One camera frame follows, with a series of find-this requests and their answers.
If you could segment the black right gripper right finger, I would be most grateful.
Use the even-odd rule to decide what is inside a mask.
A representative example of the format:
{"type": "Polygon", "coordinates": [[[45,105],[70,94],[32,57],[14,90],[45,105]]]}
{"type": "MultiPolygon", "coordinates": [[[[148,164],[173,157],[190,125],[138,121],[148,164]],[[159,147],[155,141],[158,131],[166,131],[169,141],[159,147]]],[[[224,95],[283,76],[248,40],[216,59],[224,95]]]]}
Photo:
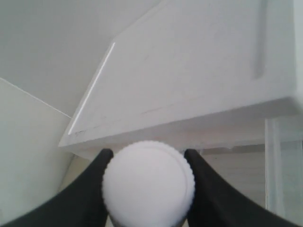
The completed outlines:
{"type": "Polygon", "coordinates": [[[294,223],[259,206],[225,181],[195,149],[184,157],[195,179],[187,214],[191,227],[293,227],[294,223]]]}

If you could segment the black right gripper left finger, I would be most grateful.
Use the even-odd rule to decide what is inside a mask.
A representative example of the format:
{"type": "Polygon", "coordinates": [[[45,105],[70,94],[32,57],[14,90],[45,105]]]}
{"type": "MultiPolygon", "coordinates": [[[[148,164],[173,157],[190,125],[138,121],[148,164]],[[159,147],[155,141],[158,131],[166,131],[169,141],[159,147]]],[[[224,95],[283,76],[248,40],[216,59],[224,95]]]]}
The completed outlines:
{"type": "Polygon", "coordinates": [[[4,227],[104,227],[108,212],[102,199],[102,179],[113,151],[100,151],[64,190],[4,227]]]}

